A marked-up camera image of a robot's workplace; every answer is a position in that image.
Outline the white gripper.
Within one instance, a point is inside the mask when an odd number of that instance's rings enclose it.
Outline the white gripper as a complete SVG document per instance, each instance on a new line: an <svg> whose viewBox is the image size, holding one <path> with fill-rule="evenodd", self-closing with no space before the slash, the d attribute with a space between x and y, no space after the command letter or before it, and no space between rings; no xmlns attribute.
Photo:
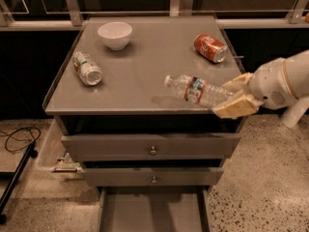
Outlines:
<svg viewBox="0 0 309 232"><path fill-rule="evenodd" d="M212 111L222 119L236 119L256 113L259 107L276 110L293 105L297 96L288 77L288 61L278 58L263 64L253 74L246 72L223 84L227 90L252 93L225 101Z"/></svg>

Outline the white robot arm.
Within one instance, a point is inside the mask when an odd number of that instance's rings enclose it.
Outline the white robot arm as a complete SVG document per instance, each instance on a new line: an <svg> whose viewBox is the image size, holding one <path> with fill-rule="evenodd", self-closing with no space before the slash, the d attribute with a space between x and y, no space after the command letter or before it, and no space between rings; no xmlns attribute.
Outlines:
<svg viewBox="0 0 309 232"><path fill-rule="evenodd" d="M260 107L286 107L281 119L293 127L309 107L309 51L262 64L225 83L234 95L213 112L220 118L238 118L256 113Z"/></svg>

